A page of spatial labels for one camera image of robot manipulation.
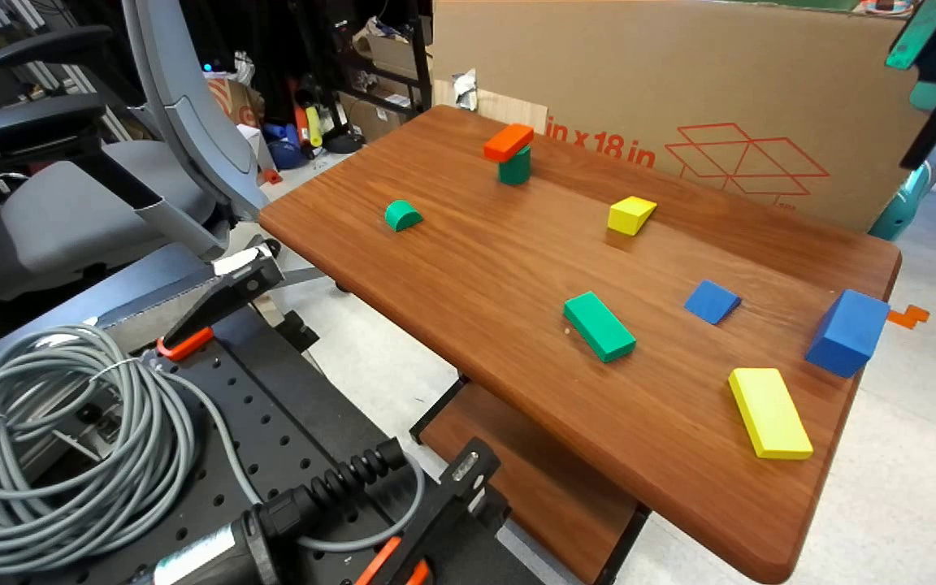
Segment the green half-round block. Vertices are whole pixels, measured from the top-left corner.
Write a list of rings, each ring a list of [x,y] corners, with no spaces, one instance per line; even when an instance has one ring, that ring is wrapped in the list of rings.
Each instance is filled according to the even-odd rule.
[[[421,220],[423,220],[423,210],[408,198],[396,198],[385,209],[385,225],[390,231],[408,231],[408,228],[418,228]]]

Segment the blue bag on floor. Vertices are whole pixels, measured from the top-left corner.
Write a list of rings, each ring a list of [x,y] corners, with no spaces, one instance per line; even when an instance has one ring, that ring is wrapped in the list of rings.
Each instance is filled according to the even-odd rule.
[[[298,169],[308,164],[308,146],[303,142],[303,132],[293,123],[267,123],[267,146],[280,169]]]

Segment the teal robot part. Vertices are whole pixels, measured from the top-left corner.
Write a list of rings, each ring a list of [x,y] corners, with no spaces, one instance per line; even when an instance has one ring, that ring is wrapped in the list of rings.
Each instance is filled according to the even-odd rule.
[[[921,210],[921,202],[932,193],[932,149],[936,149],[936,0],[921,0],[907,17],[904,28],[895,35],[886,64],[890,71],[917,71],[909,103],[927,110],[925,130],[913,137],[900,156],[907,179],[870,225],[874,236],[897,240]]]

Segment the black power plug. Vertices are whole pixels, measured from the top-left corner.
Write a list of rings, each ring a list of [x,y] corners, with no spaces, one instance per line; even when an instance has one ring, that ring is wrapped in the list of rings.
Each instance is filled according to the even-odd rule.
[[[282,585],[282,559],[295,539],[332,509],[361,496],[367,484],[399,470],[408,456],[396,439],[379,442],[314,482],[291,489],[263,503],[254,503],[237,519],[237,535],[251,553],[256,585]]]

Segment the large cardboard box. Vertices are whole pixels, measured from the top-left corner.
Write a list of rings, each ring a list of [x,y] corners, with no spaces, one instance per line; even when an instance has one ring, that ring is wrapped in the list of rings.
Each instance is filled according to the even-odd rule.
[[[865,231],[925,126],[886,17],[720,0],[436,0],[436,75],[552,139]]]

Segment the small yellow block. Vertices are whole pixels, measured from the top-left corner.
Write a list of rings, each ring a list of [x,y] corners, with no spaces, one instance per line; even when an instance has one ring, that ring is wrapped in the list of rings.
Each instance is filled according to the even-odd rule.
[[[646,219],[657,210],[649,198],[627,195],[609,209],[609,228],[623,236],[636,236]]]

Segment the black clamp orange trigger front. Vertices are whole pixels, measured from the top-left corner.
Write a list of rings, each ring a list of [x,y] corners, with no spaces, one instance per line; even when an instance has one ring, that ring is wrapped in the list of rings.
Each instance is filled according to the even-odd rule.
[[[439,585],[439,555],[448,548],[448,535],[467,528],[497,531],[506,519],[506,496],[492,492],[500,457],[480,439],[467,439],[466,450],[446,465],[439,489],[423,496],[411,522],[390,535],[355,585]]]

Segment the lower wooden shelf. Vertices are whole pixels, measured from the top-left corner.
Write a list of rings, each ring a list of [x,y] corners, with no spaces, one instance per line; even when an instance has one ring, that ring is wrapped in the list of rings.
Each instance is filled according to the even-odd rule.
[[[454,457],[480,439],[500,457],[493,489],[506,496],[511,518],[584,585],[619,580],[649,518],[493,391],[466,378],[414,424],[414,439],[439,457]]]

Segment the grey office chair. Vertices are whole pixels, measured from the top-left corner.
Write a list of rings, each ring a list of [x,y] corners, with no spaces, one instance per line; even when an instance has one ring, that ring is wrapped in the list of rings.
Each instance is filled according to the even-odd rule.
[[[0,108],[0,156],[39,169],[0,204],[0,303],[164,243],[216,260],[267,204],[251,142],[216,103],[182,0],[122,0],[153,139],[107,142],[96,95]]]

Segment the long yellow block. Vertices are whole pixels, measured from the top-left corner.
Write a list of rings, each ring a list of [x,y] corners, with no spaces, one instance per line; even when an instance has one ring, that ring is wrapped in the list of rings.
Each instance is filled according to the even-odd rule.
[[[758,457],[806,462],[814,456],[802,415],[778,367],[734,367],[730,391]]]

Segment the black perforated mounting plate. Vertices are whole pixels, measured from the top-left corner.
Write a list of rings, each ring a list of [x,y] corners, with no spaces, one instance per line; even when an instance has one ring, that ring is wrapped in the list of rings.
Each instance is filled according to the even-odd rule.
[[[388,442],[388,435],[349,403],[280,332],[251,316],[227,318],[221,339],[206,344],[173,374],[199,383],[230,428],[237,462],[254,492],[271,501],[314,482],[337,462]],[[227,469],[213,415],[203,415],[206,450],[182,501],[138,543],[58,572],[25,575],[20,585],[256,585],[251,553],[237,535],[249,509]],[[305,533],[315,539],[364,539],[394,528],[414,495],[432,495],[439,482],[418,482],[411,457],[399,470],[367,484],[361,496],[332,509]],[[293,547],[282,559],[282,585],[355,585],[374,553]],[[467,528],[448,535],[439,555],[439,585],[539,585],[539,580],[497,539],[497,531]]]

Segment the green block under orange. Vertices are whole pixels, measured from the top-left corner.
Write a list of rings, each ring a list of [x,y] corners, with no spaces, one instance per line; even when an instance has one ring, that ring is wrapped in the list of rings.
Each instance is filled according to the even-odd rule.
[[[506,164],[497,166],[497,179],[503,186],[525,186],[529,179],[529,171],[535,171],[535,149],[529,146],[518,149]]]

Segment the black clamp orange trigger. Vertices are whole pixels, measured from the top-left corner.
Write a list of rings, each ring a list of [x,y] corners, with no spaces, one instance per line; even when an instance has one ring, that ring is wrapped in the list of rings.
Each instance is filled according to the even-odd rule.
[[[448,535],[467,528],[497,531],[506,519],[506,496],[492,492],[500,457],[480,439],[467,439],[466,450],[446,465],[439,489],[423,496],[411,522],[390,535],[355,585],[439,585],[439,555],[448,548]]]
[[[155,354],[182,363],[216,339],[216,326],[282,281],[278,247],[260,243],[237,270],[216,276],[187,316],[155,339]]]

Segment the large blue block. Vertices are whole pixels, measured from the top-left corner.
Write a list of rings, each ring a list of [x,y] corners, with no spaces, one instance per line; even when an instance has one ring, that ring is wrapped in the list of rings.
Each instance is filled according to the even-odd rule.
[[[856,378],[874,354],[890,305],[860,288],[841,288],[806,349],[806,360]]]

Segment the flat blue square block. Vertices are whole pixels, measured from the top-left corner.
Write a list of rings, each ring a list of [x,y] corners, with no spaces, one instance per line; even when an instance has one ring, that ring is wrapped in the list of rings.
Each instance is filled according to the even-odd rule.
[[[685,300],[685,309],[710,326],[723,326],[737,305],[743,297],[720,286],[715,281],[704,281]]]

